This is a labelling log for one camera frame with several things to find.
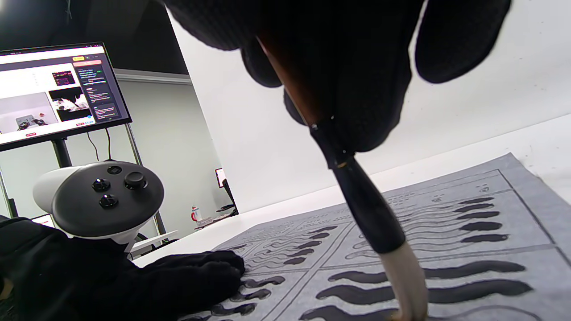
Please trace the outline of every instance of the ceiling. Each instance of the ceiling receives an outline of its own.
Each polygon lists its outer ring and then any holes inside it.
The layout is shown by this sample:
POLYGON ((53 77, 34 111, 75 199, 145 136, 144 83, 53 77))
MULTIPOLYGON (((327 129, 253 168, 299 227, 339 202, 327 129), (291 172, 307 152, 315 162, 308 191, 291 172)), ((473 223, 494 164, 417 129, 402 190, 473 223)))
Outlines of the ceiling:
POLYGON ((155 0, 0 0, 0 50, 93 41, 115 68, 188 74, 155 0))

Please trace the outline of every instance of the gray felt mat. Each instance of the gray felt mat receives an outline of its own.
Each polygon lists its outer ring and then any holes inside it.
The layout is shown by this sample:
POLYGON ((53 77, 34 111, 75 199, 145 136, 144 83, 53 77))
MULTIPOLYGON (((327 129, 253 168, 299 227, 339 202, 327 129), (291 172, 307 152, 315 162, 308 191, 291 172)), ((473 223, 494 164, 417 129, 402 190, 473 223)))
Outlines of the gray felt mat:
MULTIPOLYGON (((425 269, 430 320, 571 320, 571 207, 512 155, 383 193, 425 269)), ((240 294, 182 320, 378 321, 397 308, 341 204, 224 242, 240 294)))

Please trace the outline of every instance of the desk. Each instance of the desk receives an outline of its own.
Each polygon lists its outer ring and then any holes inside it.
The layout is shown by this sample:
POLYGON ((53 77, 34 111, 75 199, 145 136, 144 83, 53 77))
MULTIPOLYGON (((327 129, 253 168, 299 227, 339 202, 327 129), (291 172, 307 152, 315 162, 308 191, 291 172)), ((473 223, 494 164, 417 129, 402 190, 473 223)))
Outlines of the desk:
POLYGON ((178 233, 178 230, 172 231, 172 232, 168 232, 165 234, 161 234, 158 236, 155 236, 153 238, 150 239, 146 239, 146 240, 142 240, 140 242, 136 242, 133 245, 133 248, 131 249, 130 253, 133 256, 139 255, 141 253, 144 253, 147 251, 147 247, 150 247, 153 243, 156 243, 158 241, 161 241, 163 239, 168 238, 169 236, 174 236, 176 233, 178 233))
MULTIPOLYGON (((371 175, 380 191, 388 191, 456 172, 512 152, 564 200, 571 203, 571 115, 512 131, 417 162, 371 175)), ((209 228, 134 260, 145 266, 170 254, 212 250, 259 223, 344 203, 338 186, 226 218, 209 228)))

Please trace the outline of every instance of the computer monitor in background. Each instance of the computer monitor in background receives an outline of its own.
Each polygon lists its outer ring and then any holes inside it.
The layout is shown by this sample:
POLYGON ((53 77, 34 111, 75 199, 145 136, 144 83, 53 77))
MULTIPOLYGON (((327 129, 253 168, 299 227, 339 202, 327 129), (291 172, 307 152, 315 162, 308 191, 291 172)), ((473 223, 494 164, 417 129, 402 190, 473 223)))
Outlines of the computer monitor in background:
POLYGON ((222 182, 226 179, 226 175, 224 174, 223 168, 219 168, 216 170, 216 178, 218 179, 218 187, 220 188, 224 187, 222 182))
POLYGON ((36 218, 33 218, 31 221, 34 223, 55 228, 54 220, 51 218, 50 214, 38 216, 36 218))
POLYGON ((103 43, 0 51, 0 151, 130 122, 103 43))

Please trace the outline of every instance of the black knit glove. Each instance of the black knit glove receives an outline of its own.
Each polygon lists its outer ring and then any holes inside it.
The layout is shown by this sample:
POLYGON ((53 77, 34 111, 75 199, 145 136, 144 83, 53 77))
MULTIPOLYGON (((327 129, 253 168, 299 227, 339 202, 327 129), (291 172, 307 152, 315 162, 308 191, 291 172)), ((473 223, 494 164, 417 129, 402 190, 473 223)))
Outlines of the black knit glove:
MULTIPOLYGON (((281 85, 256 36, 289 51, 320 107, 335 116, 344 147, 367 151, 398 124, 411 80, 408 47, 424 0, 164 0, 198 40, 240 49, 246 70, 281 85)), ((476 67, 491 51, 510 0, 428 0, 415 47, 418 73, 441 83, 476 67)), ((301 123, 290 98, 290 115, 301 123)))
POLYGON ((19 321, 174 321, 236 294, 244 273, 231 251, 171 255, 138 268, 123 250, 24 218, 0 222, 0 275, 14 285, 0 312, 19 321))

